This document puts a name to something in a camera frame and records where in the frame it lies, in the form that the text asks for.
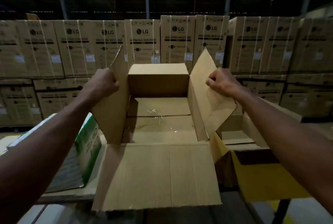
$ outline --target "person's left arm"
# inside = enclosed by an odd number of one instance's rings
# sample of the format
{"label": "person's left arm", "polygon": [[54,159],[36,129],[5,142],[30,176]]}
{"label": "person's left arm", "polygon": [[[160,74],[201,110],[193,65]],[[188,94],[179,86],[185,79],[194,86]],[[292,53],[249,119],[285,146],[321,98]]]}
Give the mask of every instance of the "person's left arm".
{"label": "person's left arm", "polygon": [[52,182],[92,107],[119,90],[113,72],[97,70],[77,98],[0,156],[0,223],[16,223]]}

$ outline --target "hand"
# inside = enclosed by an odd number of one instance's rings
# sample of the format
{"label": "hand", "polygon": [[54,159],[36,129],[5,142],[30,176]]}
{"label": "hand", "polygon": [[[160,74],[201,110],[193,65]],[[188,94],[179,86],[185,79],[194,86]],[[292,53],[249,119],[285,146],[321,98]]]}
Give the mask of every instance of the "hand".
{"label": "hand", "polygon": [[82,98],[92,108],[102,98],[110,96],[119,90],[113,71],[109,68],[98,69],[94,76],[86,83],[78,97]]}
{"label": "hand", "polygon": [[238,92],[245,90],[229,69],[218,68],[206,80],[206,85],[215,92],[227,97],[235,98]]}

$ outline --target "green and white box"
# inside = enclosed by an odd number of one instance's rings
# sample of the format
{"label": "green and white box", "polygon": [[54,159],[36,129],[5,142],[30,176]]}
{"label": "green and white box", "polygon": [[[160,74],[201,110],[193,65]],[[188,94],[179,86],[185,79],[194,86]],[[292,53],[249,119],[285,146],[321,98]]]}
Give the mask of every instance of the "green and white box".
{"label": "green and white box", "polygon": [[[18,143],[23,141],[33,131],[38,129],[55,113],[39,123],[33,129],[17,138],[7,146],[10,151]],[[52,180],[45,192],[56,192],[86,186],[93,170],[98,153],[101,149],[101,139],[98,134],[98,124],[91,113],[86,117],[75,142],[69,151],[64,163]]]}

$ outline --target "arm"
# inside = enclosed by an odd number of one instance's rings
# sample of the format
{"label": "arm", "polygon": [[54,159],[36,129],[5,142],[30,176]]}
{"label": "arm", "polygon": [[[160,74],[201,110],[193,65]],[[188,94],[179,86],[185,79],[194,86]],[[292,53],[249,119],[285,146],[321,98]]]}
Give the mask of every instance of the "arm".
{"label": "arm", "polygon": [[333,215],[333,143],[253,95],[229,69],[217,69],[206,84],[241,104],[280,163]]}
{"label": "arm", "polygon": [[0,222],[16,223],[34,205],[64,162],[88,112],[118,89],[110,69],[97,70],[72,103],[0,156]]}

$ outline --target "person's right arm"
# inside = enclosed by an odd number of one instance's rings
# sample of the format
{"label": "person's right arm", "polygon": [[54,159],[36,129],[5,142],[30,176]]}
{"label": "person's right arm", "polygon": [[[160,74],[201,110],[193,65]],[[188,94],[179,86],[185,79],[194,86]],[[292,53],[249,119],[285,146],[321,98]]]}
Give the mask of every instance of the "person's right arm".
{"label": "person's right arm", "polygon": [[241,104],[280,163],[333,215],[333,142],[253,95],[229,69],[206,84]]}

